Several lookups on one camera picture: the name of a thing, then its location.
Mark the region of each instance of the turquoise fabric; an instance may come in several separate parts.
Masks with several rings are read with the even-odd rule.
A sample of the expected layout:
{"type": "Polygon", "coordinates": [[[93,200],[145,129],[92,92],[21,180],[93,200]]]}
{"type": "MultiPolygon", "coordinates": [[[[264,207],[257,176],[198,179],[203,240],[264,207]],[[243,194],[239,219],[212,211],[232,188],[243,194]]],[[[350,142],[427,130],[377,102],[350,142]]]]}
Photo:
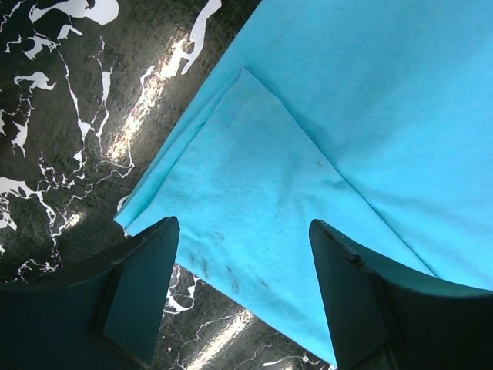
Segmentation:
{"type": "Polygon", "coordinates": [[[264,0],[116,221],[177,216],[179,264],[332,363],[314,218],[493,289],[492,19],[486,0],[264,0]]]}

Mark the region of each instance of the blue cloth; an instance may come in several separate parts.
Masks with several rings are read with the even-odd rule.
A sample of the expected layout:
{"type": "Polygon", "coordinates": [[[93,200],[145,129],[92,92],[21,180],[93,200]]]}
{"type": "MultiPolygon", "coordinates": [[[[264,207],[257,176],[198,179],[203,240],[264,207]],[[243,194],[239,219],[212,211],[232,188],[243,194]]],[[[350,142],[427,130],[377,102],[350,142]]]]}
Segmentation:
{"type": "Polygon", "coordinates": [[[492,17],[486,0],[264,0],[116,221],[177,216],[179,264],[331,363],[314,218],[493,289],[492,17]]]}

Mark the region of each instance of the black plastic part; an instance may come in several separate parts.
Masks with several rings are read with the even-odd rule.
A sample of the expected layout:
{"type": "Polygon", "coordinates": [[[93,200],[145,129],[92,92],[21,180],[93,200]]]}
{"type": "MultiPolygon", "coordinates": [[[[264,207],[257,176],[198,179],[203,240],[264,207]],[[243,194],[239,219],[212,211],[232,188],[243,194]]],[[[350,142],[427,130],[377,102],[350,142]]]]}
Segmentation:
{"type": "Polygon", "coordinates": [[[412,270],[323,221],[310,242],[340,370],[492,368],[493,292],[412,270]]]}
{"type": "Polygon", "coordinates": [[[1,368],[149,365],[178,237],[178,221],[166,218],[34,283],[0,285],[1,368]]]}

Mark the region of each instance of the black marble surface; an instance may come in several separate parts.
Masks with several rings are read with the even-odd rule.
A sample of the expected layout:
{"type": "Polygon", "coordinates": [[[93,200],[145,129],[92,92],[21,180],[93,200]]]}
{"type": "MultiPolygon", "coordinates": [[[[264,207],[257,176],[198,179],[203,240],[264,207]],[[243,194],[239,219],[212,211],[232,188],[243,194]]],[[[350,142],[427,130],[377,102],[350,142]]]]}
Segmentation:
{"type": "MultiPolygon", "coordinates": [[[[117,207],[257,3],[0,0],[0,281],[124,238],[117,207]]],[[[153,368],[329,367],[175,265],[153,368]]]]}

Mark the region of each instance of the folded cloth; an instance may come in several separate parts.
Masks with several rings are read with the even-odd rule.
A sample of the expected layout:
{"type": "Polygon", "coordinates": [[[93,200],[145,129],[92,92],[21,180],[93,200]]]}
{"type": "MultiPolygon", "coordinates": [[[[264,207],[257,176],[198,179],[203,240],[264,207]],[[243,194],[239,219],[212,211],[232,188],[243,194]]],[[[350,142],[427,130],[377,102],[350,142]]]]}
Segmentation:
{"type": "Polygon", "coordinates": [[[492,289],[492,16],[481,0],[264,0],[116,221],[134,235],[177,216],[179,264],[331,363],[314,218],[492,289]]]}

